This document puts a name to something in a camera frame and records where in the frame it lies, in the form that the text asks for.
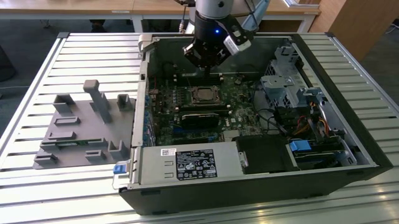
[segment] blue latch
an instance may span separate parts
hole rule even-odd
[[[126,164],[115,165],[114,174],[126,174]]]
[[[291,151],[306,151],[313,150],[311,145],[307,140],[297,140],[290,143]]]

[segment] green circuit board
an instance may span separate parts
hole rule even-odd
[[[218,127],[190,131],[182,128],[180,117],[174,111],[176,106],[191,104],[194,87],[176,87],[170,80],[158,83],[159,88],[154,90],[155,94],[152,95],[158,146],[223,142],[223,132],[229,130],[238,130],[242,136],[262,134],[262,126],[257,119],[250,99],[254,91],[254,82],[249,81],[237,84],[237,81],[238,76],[229,75],[225,76],[222,85],[202,86],[202,88],[218,90],[218,99],[212,102],[230,105],[230,115],[221,116]]]

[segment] aluminum table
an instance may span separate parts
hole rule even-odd
[[[136,96],[139,34],[70,34],[56,39],[0,139],[0,223],[347,224],[399,219],[398,106],[334,37],[302,37],[387,154],[393,170],[323,197],[139,216],[112,188],[112,164],[31,168],[56,94],[71,93],[74,100],[88,100],[83,83],[98,79],[108,99],[120,93]],[[311,71],[306,73],[318,86]]]

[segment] chair leg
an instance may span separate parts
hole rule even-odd
[[[44,29],[50,28],[51,25],[50,25],[50,20],[40,20],[40,23],[44,24]]]

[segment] barcode sticker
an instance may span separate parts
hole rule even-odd
[[[114,10],[112,13],[131,13],[131,11]]]
[[[176,149],[175,148],[163,148],[162,149],[162,156],[175,155]]]

